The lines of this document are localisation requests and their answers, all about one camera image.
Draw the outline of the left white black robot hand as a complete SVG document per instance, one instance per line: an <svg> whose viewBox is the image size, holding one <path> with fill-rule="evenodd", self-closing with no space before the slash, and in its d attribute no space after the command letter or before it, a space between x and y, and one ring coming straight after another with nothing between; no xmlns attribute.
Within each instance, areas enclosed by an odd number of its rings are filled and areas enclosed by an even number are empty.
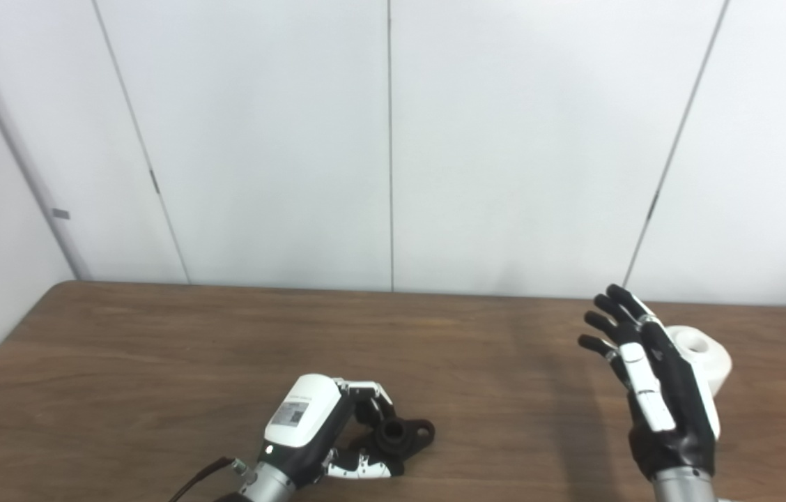
<svg viewBox="0 0 786 502"><path fill-rule="evenodd" d="M293 490L326 476L380 479L402 476L403 462L371 454L369 447L340 449L337 441L351 418L374 431L395 417L395 406L375 381L349 381L305 374L295 382L263 433L257 463L284 477Z"/></svg>

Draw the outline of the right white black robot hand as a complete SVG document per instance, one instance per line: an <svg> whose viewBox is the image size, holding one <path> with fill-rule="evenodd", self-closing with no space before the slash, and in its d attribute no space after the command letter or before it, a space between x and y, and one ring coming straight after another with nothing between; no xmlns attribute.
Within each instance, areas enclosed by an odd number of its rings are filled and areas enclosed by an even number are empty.
<svg viewBox="0 0 786 502"><path fill-rule="evenodd" d="M578 345L606 359L626 389L629 447L641 473L653 480L687 468L714 476L721 425L705 378L628 289L610 284L593 303L584 321L603 336L581 334Z"/></svg>

